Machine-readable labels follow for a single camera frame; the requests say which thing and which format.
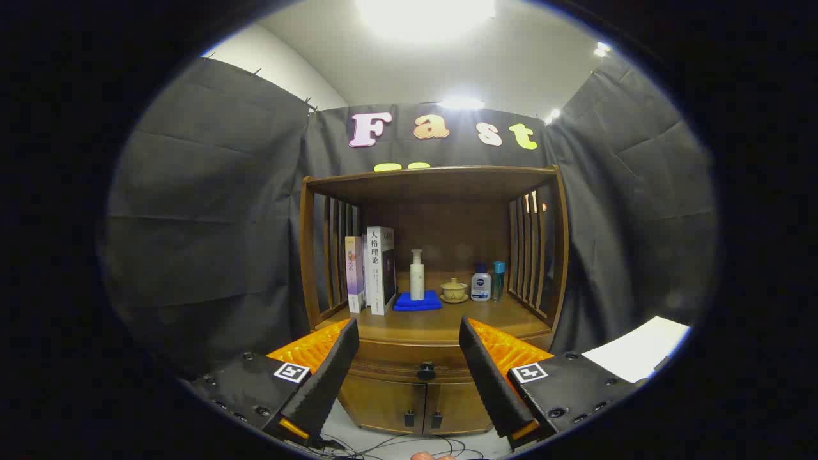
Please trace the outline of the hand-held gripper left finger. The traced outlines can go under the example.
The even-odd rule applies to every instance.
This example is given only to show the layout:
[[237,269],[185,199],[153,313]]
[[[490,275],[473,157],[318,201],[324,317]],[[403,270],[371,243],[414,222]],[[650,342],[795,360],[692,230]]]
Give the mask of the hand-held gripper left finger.
[[216,408],[279,440],[339,447],[323,437],[331,408],[359,350],[356,319],[313,332],[274,352],[245,351],[192,381]]

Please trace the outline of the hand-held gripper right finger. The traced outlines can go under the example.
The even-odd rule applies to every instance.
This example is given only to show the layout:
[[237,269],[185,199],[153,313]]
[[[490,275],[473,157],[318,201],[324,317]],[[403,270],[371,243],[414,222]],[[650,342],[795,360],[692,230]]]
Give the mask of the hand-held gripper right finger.
[[581,353],[553,355],[474,318],[462,318],[459,347],[512,449],[580,426],[638,388]]

